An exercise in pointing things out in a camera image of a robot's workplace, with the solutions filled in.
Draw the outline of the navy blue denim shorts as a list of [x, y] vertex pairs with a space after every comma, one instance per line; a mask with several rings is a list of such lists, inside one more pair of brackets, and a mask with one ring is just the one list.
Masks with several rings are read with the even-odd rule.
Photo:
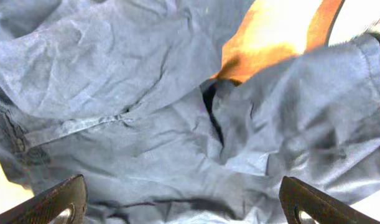
[[380, 1], [0, 1], [0, 213], [284, 223], [282, 178], [380, 190]]

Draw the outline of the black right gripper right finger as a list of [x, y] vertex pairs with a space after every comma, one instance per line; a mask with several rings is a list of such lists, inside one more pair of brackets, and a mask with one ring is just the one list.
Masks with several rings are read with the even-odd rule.
[[380, 224], [295, 177], [282, 178], [279, 200], [289, 224]]

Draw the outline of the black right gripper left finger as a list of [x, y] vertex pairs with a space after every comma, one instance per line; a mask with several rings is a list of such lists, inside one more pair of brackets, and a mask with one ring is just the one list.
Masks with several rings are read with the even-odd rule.
[[87, 209], [88, 191], [83, 175], [73, 175], [41, 194], [0, 214], [4, 224], [81, 224]]

